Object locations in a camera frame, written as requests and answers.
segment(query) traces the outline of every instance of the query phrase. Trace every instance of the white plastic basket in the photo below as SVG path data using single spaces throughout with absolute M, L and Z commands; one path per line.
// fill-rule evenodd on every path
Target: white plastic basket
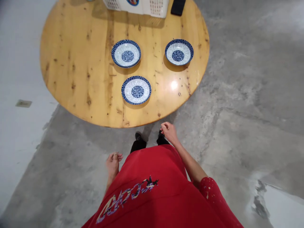
M 169 0 L 103 0 L 110 10 L 128 11 L 165 18 Z

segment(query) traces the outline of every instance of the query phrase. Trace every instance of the foot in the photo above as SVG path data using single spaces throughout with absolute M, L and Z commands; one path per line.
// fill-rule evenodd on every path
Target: foot
M 135 139 L 138 140 L 143 140 L 142 135 L 138 132 L 135 133 Z
M 164 138 L 164 137 L 165 137 L 165 135 L 162 134 L 162 131 L 161 131 L 161 130 L 159 130 L 159 132 L 158 132 L 158 138 Z

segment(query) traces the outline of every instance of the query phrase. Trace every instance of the floor drain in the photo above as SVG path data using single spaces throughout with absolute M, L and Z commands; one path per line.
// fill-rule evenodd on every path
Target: floor drain
M 16 107 L 29 108 L 31 104 L 31 101 L 19 100 L 16 104 Z

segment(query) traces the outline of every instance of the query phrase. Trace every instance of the red shirt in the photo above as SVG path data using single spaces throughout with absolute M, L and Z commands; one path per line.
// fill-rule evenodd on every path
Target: red shirt
M 131 153 L 98 211 L 82 228 L 243 227 L 216 182 L 203 178 L 199 189 L 187 180 L 171 145 Z

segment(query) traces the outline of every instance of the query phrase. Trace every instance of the hand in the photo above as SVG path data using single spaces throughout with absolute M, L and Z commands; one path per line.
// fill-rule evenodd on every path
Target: hand
M 123 159 L 123 155 L 117 152 L 109 155 L 106 165 L 108 169 L 109 178 L 115 178 L 119 172 L 119 162 Z
M 173 124 L 169 122 L 164 122 L 161 124 L 161 126 L 161 133 L 165 135 L 165 137 L 169 140 L 170 143 L 175 144 L 179 142 L 175 126 Z

